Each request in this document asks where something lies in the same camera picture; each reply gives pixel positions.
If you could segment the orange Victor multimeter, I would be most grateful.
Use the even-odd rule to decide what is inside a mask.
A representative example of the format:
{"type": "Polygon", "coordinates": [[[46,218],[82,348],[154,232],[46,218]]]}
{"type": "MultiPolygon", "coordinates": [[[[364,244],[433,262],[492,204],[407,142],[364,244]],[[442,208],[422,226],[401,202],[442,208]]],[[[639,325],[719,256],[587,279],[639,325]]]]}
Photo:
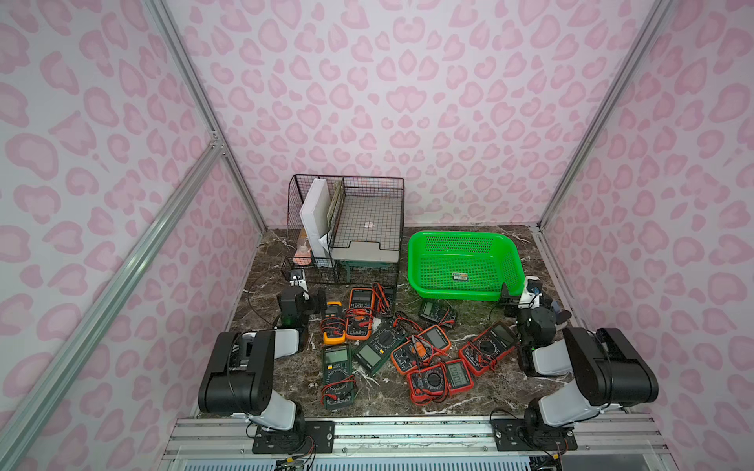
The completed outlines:
{"type": "Polygon", "coordinates": [[[391,360],[402,376],[430,365],[440,355],[446,355],[452,344],[446,332],[438,325],[411,335],[392,353],[391,360]]]}

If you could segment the red multimeter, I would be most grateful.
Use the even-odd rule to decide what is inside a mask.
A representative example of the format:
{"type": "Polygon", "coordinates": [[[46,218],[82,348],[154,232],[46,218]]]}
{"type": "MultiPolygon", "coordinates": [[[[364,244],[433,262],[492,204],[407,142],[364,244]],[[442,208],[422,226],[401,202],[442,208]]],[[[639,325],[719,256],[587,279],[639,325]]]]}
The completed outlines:
{"type": "Polygon", "coordinates": [[[461,347],[459,358],[471,374],[480,377],[513,353],[517,343],[518,338],[510,327],[496,323],[461,347]]]}
{"type": "Polygon", "coordinates": [[[406,375],[410,399],[414,404],[443,402],[450,396],[466,393],[474,388],[467,365],[456,359],[416,370],[406,375]]]}

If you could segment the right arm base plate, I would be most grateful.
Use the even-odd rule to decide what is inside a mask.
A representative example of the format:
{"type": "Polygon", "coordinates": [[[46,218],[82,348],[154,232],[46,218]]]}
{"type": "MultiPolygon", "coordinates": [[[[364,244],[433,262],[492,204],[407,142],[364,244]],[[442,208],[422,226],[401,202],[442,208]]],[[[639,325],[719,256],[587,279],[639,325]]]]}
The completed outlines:
{"type": "Polygon", "coordinates": [[[523,419],[493,418],[493,438],[497,451],[576,451],[578,443],[573,428],[528,427],[523,419]]]}

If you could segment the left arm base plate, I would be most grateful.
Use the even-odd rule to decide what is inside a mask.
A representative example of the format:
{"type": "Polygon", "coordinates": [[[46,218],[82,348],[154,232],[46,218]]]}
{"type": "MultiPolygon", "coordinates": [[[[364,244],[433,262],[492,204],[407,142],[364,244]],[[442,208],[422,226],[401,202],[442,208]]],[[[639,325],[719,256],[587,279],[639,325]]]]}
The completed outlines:
{"type": "Polygon", "coordinates": [[[251,451],[254,455],[296,455],[310,451],[327,455],[333,451],[335,428],[334,421],[325,420],[306,420],[289,431],[258,427],[251,451]]]}

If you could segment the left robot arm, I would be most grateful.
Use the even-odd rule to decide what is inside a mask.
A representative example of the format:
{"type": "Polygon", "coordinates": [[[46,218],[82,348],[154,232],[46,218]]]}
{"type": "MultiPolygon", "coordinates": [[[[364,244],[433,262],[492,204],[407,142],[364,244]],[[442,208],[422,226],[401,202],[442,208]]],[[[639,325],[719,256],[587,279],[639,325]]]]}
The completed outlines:
{"type": "Polygon", "coordinates": [[[218,335],[198,389],[208,414],[243,414],[265,432],[302,435],[302,408],[273,388],[275,361],[304,350],[309,318],[326,307],[326,292],[288,286],[278,294],[281,325],[257,332],[218,335]]]}

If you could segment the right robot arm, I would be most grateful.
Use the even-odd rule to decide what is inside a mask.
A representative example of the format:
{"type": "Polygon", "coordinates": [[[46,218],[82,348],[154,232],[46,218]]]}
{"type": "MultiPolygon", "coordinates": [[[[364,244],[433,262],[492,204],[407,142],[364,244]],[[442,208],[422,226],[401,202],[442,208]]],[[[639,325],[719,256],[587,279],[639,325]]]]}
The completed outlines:
{"type": "Polygon", "coordinates": [[[516,359],[528,377],[571,375],[559,390],[534,398],[522,418],[522,439],[543,447],[566,442],[573,425],[598,417],[609,408],[632,407],[657,400],[655,373],[617,328],[590,331],[569,327],[571,312],[545,296],[541,283],[528,278],[520,294],[501,286],[500,302],[516,319],[516,359]]]}

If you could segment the red multimeter front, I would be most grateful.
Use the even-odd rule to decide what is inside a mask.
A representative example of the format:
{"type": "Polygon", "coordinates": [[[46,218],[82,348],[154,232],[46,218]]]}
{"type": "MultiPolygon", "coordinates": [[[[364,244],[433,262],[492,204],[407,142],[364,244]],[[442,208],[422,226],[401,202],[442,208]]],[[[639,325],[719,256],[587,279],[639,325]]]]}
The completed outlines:
{"type": "Polygon", "coordinates": [[[474,388],[467,365],[456,359],[416,370],[406,375],[410,399],[414,404],[443,402],[450,396],[466,393],[474,388]]]}

